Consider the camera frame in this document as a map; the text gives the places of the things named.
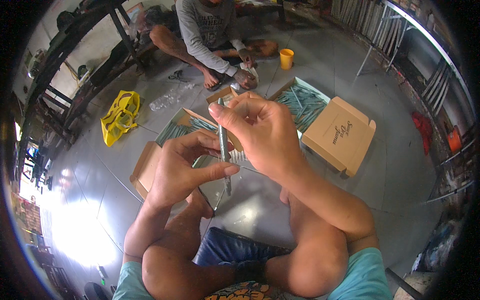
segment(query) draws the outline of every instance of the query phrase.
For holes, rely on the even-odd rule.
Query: red cloth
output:
[[[415,123],[415,127],[417,127],[417,129],[419,130],[421,138],[423,140],[423,151],[425,152],[425,155],[428,155],[430,145],[432,144],[433,135],[430,119],[416,111],[412,113],[412,119]]]

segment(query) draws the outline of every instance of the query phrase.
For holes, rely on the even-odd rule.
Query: teal shirt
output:
[[[220,290],[216,294],[227,295],[237,288],[252,287],[248,295],[259,293],[265,285],[242,283]],[[287,293],[280,293],[276,289],[269,289],[268,296],[273,299],[299,299]],[[113,300],[152,300],[142,281],[142,265],[137,262],[124,263],[120,270],[119,283]],[[329,300],[384,300],[392,299],[385,277],[382,255],[377,248],[366,248],[355,253],[348,259],[348,267],[342,283],[328,296]]]

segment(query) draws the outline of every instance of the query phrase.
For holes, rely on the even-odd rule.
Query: person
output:
[[[158,5],[150,7],[139,17],[141,30],[150,32],[159,49],[199,69],[204,86],[210,90],[215,90],[225,75],[234,77],[245,89],[255,88],[255,77],[230,62],[243,61],[251,68],[255,57],[278,55],[276,42],[260,39],[242,43],[233,0],[178,0],[175,8],[178,17],[175,12],[163,12]]]
[[[152,188],[125,237],[114,299],[290,299],[328,293],[329,299],[391,299],[370,209],[309,166],[288,108],[246,92],[228,107],[210,104],[209,111],[240,140],[251,164],[283,187],[280,200],[290,206],[296,248],[246,268],[238,262],[192,262],[200,220],[213,215],[197,187],[239,171],[228,162],[191,167],[196,157],[220,150],[214,133],[199,130],[165,143]],[[188,205],[167,223],[172,205],[183,199]]]

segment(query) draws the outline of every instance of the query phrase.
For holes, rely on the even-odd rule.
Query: gray long-sleeve shirt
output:
[[[199,0],[177,0],[175,7],[188,53],[206,67],[233,76],[237,68],[213,54],[209,48],[216,48],[227,41],[237,51],[245,48],[236,29],[234,1],[224,0],[216,7],[206,7]]]

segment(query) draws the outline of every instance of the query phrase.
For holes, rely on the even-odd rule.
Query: cardboard box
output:
[[[186,108],[180,108],[179,111],[177,111],[177,113],[170,119],[170,122],[174,122],[177,125],[185,125],[185,126],[190,127],[191,126],[191,124],[189,122],[190,116],[199,118],[199,119],[211,124],[212,126],[218,128],[218,126],[215,123],[211,122],[210,120],[205,119],[204,117],[200,116],[199,114],[194,113],[193,111],[191,111],[189,109],[186,109]]]
[[[311,86],[310,84],[306,83],[305,81],[303,81],[302,79],[300,79],[298,77],[293,77],[292,79],[290,79],[275,94],[271,95],[268,98],[268,100],[275,101],[282,94],[283,91],[288,90],[293,84],[298,84],[300,86],[306,87],[308,89],[311,89],[311,90],[317,92],[320,95],[320,98],[322,98],[322,100],[325,101],[325,103],[328,103],[330,101],[330,98],[327,97],[324,93],[320,92],[319,90],[317,90],[316,88],[314,88],[313,86]]]
[[[233,95],[231,98],[238,96],[237,92],[235,92],[235,90],[231,86],[228,86],[216,92],[215,94],[211,95],[210,97],[207,97],[206,100],[207,100],[207,103],[210,104],[212,102],[217,102],[218,98],[225,98],[226,96],[231,96],[231,95]],[[239,152],[243,151],[243,146],[241,145],[240,141],[237,139],[235,135],[227,131],[227,136],[237,151]]]
[[[223,88],[216,92],[215,94],[211,95],[210,97],[207,97],[207,103],[210,104],[212,102],[217,102],[218,98],[224,98],[225,105],[228,105],[228,101],[230,101],[231,98],[238,96],[237,92],[231,87],[228,86],[226,88]]]
[[[147,194],[152,187],[161,153],[162,148],[155,141],[147,142],[132,175],[130,175],[130,182],[143,199],[147,198]]]
[[[172,119],[170,119],[170,121],[175,122],[178,125],[186,125],[190,127],[190,116],[202,119],[209,124],[212,124],[214,127],[218,127],[213,122],[186,108],[180,108],[179,111],[172,117]],[[162,148],[156,143],[156,141],[147,142],[142,154],[140,154],[140,157],[138,158],[135,168],[133,169],[133,173],[130,175],[130,182],[143,199],[147,197],[147,194],[152,187],[155,170],[158,165],[161,152]],[[205,158],[206,156],[199,157],[194,163],[193,167],[198,167],[205,160]]]
[[[331,99],[301,141],[340,171],[354,176],[367,153],[376,124],[340,97]]]

